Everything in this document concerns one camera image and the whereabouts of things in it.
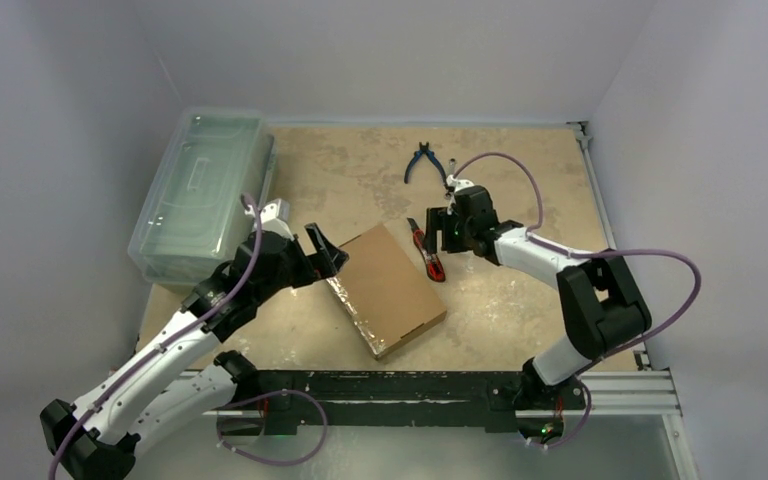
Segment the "wooden table surface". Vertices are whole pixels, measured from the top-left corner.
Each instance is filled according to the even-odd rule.
[[[444,206],[440,177],[427,159],[403,183],[418,142],[430,142],[445,166],[493,150],[528,165],[543,194],[540,234],[563,244],[605,248],[581,152],[573,133],[543,128],[281,127],[274,128],[278,156],[274,197],[291,204],[290,227],[317,222],[335,244],[383,222],[422,269],[406,217],[424,225],[425,209]],[[537,218],[528,179],[515,165],[488,158],[462,178],[490,192],[500,220],[530,224]],[[312,251],[303,238],[303,246]],[[557,292],[524,273],[496,267],[470,253],[441,255],[447,281],[433,284],[449,314],[440,325],[382,361],[368,347],[325,282],[284,290],[257,318],[219,349],[196,362],[208,365],[224,350],[242,352],[259,368],[345,370],[519,370],[563,332]],[[178,308],[185,292],[152,289],[139,347]],[[635,370],[631,353],[599,369]]]

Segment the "brown cardboard box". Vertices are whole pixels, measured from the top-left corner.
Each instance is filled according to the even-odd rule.
[[[343,270],[328,281],[376,359],[446,318],[446,306],[384,225],[349,240]]]

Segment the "clear plastic storage box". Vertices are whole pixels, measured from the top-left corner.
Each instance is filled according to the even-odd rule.
[[[184,112],[128,245],[146,280],[193,285],[234,257],[253,225],[240,194],[264,203],[275,171],[271,149],[258,112]]]

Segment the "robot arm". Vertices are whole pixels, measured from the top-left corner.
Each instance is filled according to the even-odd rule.
[[[42,411],[40,419],[52,453],[78,419],[91,415],[61,459],[73,478],[124,478],[137,456],[192,418],[238,397],[263,393],[250,391],[256,382],[247,380],[257,370],[238,352],[218,355],[214,365],[192,378],[179,376],[253,320],[258,307],[279,290],[332,277],[348,260],[316,224],[305,227],[316,253],[305,255],[298,237],[286,224],[284,205],[273,202],[260,212],[260,254],[248,281],[221,310],[199,328],[192,328],[242,277],[252,260],[254,233],[238,247],[234,260],[220,265],[199,283],[161,332],[115,374],[71,404],[54,400]],[[120,383],[115,393],[103,405],[96,405],[115,383]]]
[[[583,258],[590,252],[539,237],[518,222],[500,222],[484,187],[452,176],[447,183],[449,206],[426,213],[426,250],[437,252],[440,232],[444,251],[472,251],[540,280],[560,296],[566,334],[523,365],[518,401],[551,395],[651,327],[649,310],[623,258]],[[607,298],[600,299],[597,291],[607,292]]]

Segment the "white wall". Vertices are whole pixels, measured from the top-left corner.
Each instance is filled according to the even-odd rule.
[[[188,104],[278,120],[589,118],[654,0],[137,0]]]
[[[125,248],[179,110],[126,1],[0,0],[0,478],[39,478],[37,415],[128,355]]]
[[[591,126],[617,243],[702,269],[652,348],[702,478],[768,478],[768,2],[658,2]],[[633,267],[659,318],[690,288],[681,267]]]

